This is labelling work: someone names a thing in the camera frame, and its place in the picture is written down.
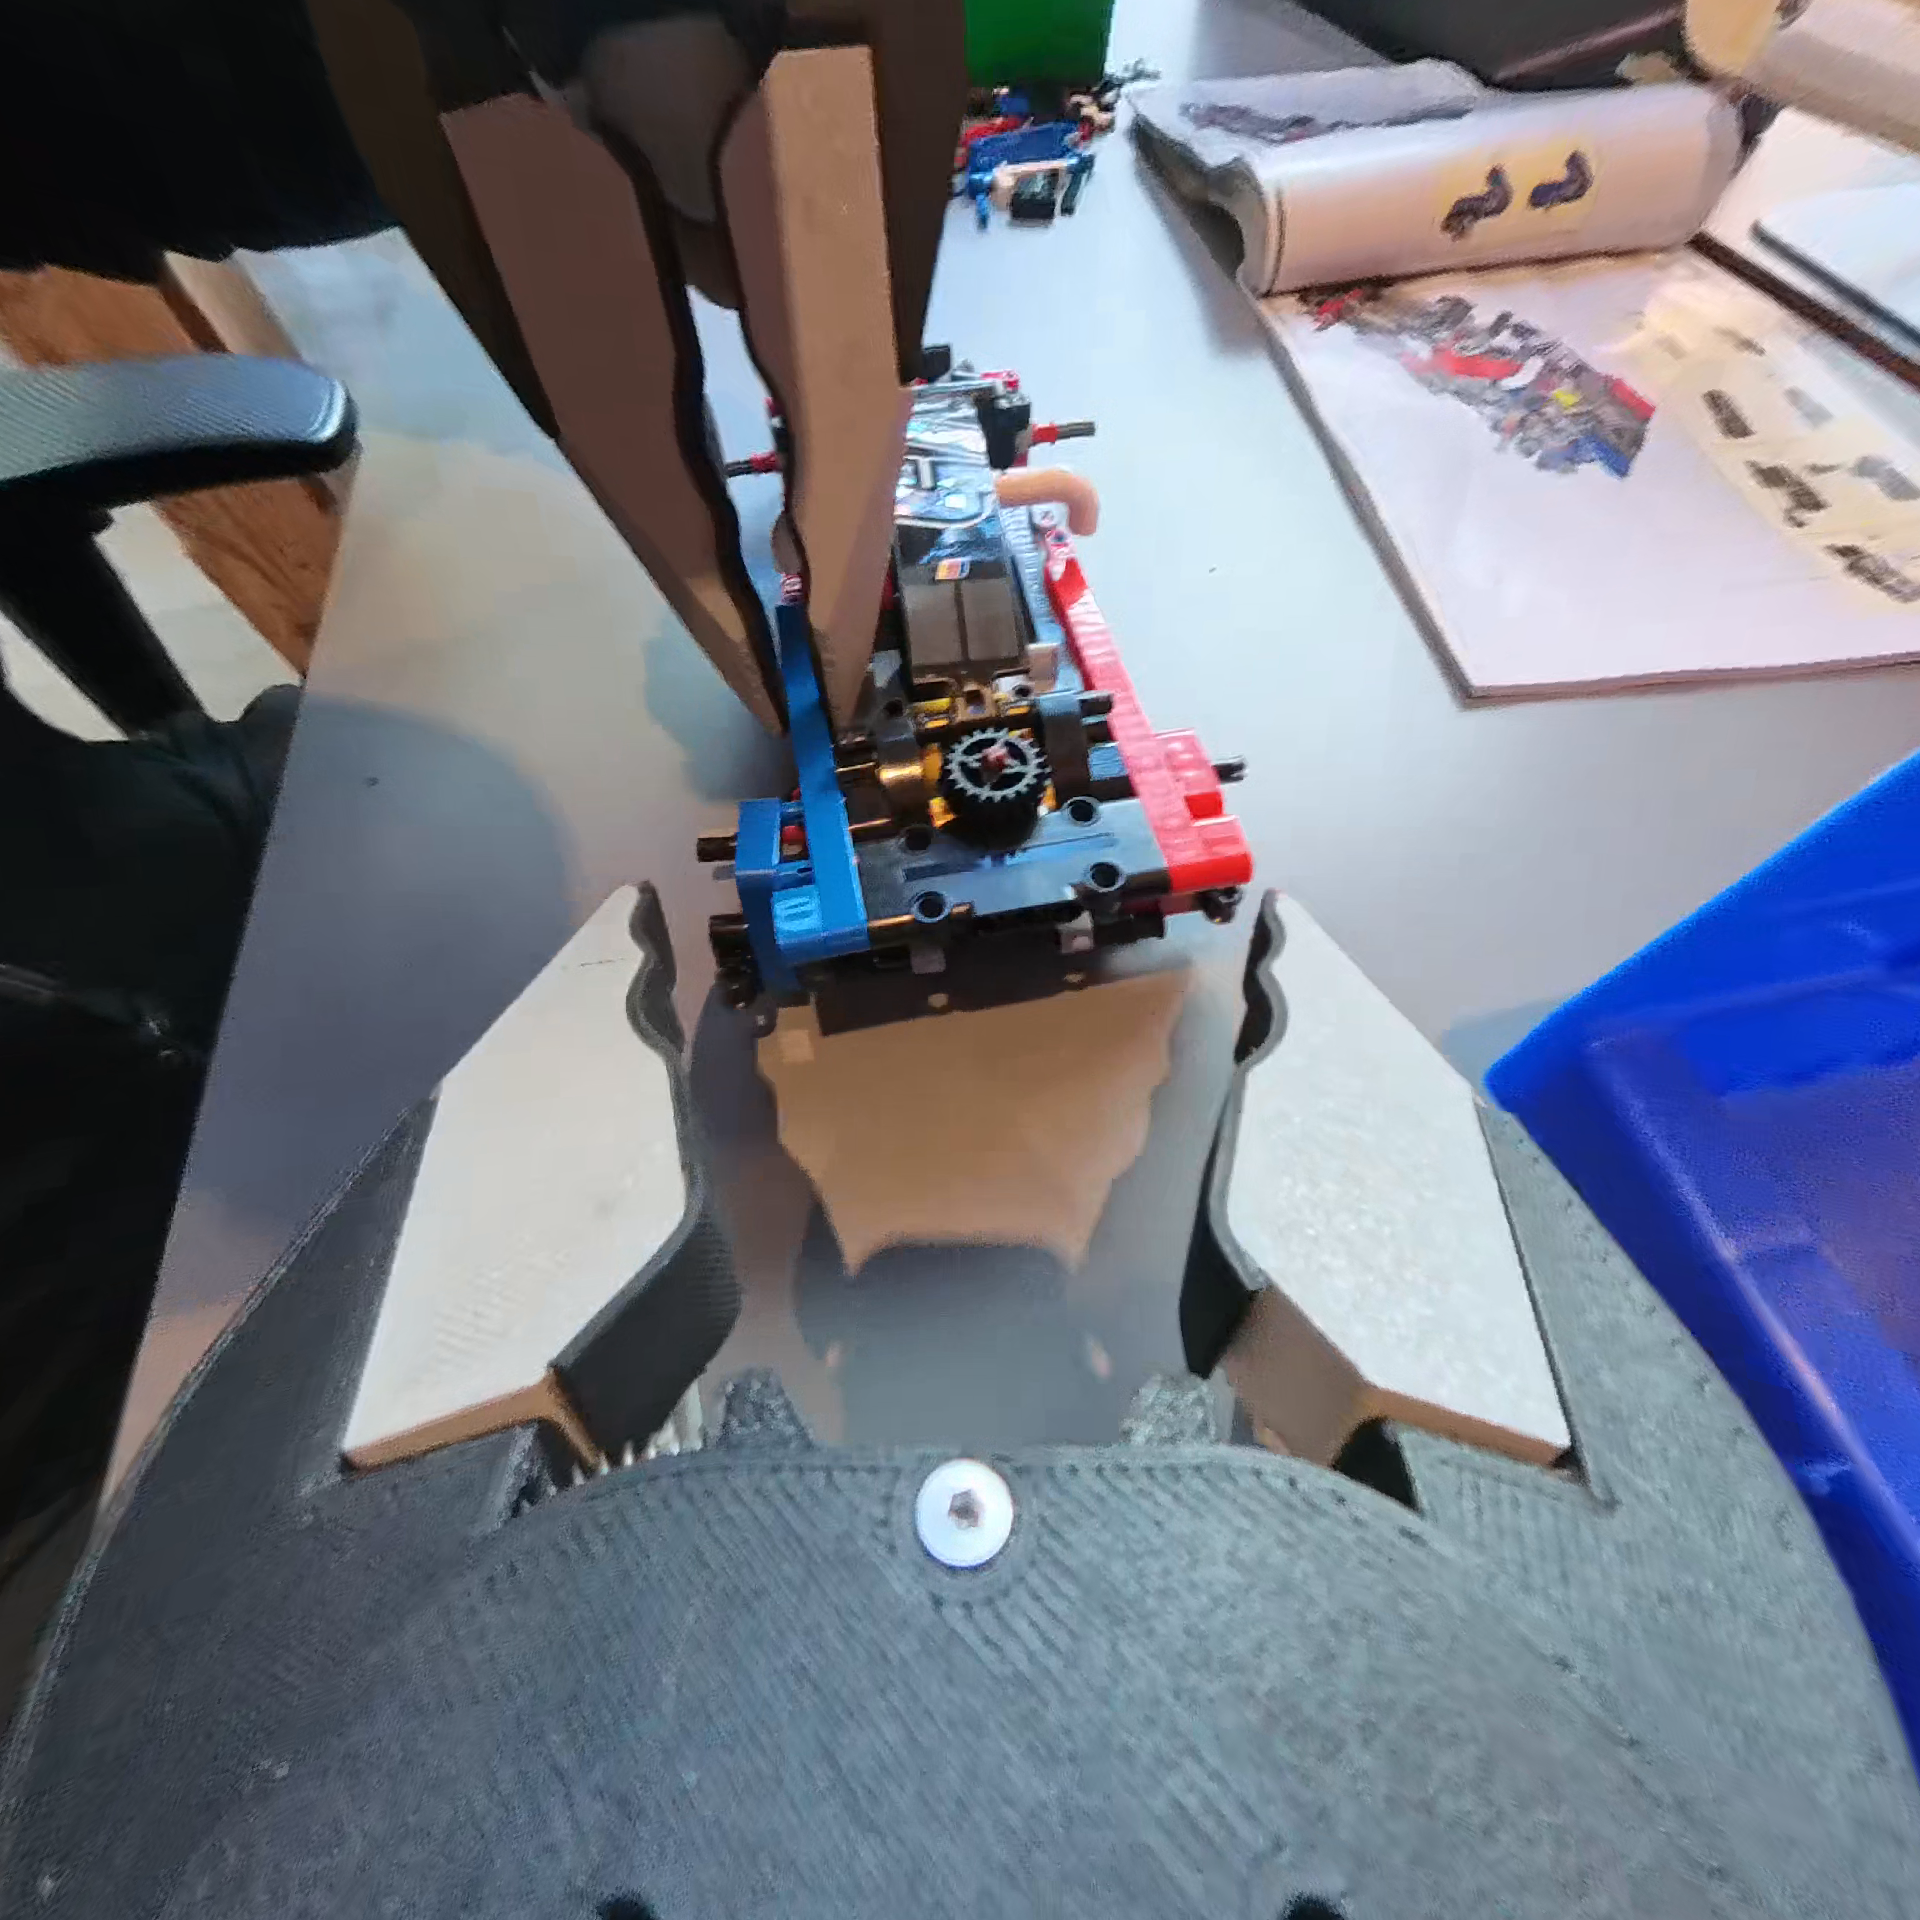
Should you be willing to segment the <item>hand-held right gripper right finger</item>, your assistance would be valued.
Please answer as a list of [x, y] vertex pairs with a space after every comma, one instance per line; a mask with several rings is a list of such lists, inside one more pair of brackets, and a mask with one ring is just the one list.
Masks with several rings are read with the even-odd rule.
[[1184, 1358], [1320, 1467], [1401, 1427], [1546, 1470], [1567, 1414], [1469, 1081], [1285, 894], [1241, 973]]

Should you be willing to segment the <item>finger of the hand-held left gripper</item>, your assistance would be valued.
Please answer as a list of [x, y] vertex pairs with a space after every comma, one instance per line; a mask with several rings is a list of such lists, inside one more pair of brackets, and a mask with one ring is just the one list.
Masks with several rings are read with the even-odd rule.
[[687, 635], [781, 734], [776, 649], [713, 453], [671, 222], [566, 109], [497, 94], [440, 114], [551, 435]]
[[910, 411], [870, 50], [779, 52], [718, 141], [715, 191], [750, 357], [784, 420], [784, 519], [823, 701], [855, 708]]

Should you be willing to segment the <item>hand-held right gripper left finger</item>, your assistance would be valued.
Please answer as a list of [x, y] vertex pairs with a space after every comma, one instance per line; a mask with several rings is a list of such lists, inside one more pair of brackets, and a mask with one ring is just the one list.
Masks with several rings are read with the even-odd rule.
[[617, 886], [440, 1078], [342, 1429], [386, 1470], [534, 1427], [576, 1471], [703, 1444], [739, 1284], [648, 883]]

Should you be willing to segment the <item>blue plastic bin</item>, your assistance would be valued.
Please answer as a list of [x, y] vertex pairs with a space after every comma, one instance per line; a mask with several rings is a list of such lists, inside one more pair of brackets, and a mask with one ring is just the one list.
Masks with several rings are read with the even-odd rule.
[[1482, 1077], [1715, 1363], [1918, 1724], [1918, 756]]

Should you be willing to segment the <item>toy brick car chassis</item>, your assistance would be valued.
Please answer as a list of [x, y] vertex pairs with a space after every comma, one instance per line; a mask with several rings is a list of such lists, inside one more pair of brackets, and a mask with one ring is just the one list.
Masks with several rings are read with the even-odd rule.
[[728, 866], [709, 922], [727, 1006], [823, 1031], [1075, 988], [1178, 917], [1230, 924], [1254, 858], [1225, 788], [1241, 758], [1144, 715], [1074, 535], [1096, 517], [1035, 447], [1090, 420], [1032, 415], [1014, 371], [921, 357], [874, 647], [834, 725], [784, 579], [774, 658], [795, 774], [697, 854]]

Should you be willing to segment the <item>pile of loose bricks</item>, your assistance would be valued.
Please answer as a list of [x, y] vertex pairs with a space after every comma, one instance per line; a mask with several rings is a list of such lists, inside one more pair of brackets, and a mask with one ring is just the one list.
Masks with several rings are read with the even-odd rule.
[[978, 231], [1072, 218], [1127, 89], [1158, 81], [1131, 62], [1093, 83], [1031, 81], [970, 87], [950, 163], [950, 194]]

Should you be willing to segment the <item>green plastic bin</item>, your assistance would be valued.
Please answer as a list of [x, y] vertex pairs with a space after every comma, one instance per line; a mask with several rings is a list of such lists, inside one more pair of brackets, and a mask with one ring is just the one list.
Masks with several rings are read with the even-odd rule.
[[1114, 3], [965, 3], [974, 89], [1095, 83], [1109, 70]]

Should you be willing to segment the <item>black office chair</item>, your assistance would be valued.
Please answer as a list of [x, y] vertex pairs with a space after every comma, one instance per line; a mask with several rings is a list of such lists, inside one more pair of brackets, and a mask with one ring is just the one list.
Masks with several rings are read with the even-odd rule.
[[97, 546], [122, 507], [347, 467], [357, 411], [334, 377], [231, 351], [1, 373], [1, 606], [130, 735], [202, 706]]

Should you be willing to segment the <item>toy building instruction booklet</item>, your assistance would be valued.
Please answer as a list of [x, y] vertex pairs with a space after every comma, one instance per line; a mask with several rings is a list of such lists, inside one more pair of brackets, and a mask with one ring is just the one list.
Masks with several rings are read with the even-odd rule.
[[1687, 83], [1442, 62], [1158, 84], [1131, 132], [1482, 699], [1915, 658], [1915, 399], [1694, 241], [1743, 158]]

